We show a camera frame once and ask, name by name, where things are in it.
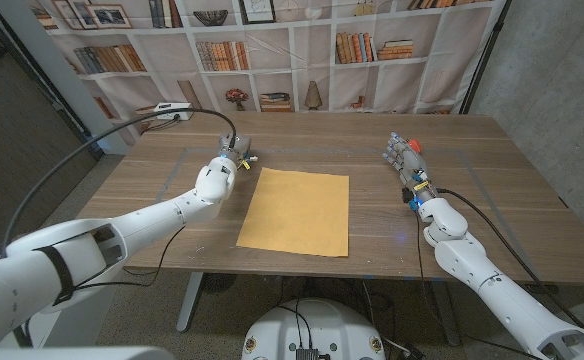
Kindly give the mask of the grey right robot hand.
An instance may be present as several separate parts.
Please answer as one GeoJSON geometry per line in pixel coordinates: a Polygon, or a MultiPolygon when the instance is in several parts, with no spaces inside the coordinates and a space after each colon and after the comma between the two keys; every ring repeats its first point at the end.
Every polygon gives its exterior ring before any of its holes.
{"type": "Polygon", "coordinates": [[[412,140],[406,140],[392,132],[383,158],[399,173],[403,183],[405,202],[417,205],[438,196],[436,188],[429,179],[425,160],[414,147],[412,140]]]}

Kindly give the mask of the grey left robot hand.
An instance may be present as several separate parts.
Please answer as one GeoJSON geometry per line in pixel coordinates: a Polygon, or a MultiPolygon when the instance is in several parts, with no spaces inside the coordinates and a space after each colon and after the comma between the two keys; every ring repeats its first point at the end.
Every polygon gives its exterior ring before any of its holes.
{"type": "Polygon", "coordinates": [[[244,134],[233,136],[231,132],[221,134],[218,156],[231,160],[237,168],[250,158],[251,138],[244,134]]]}

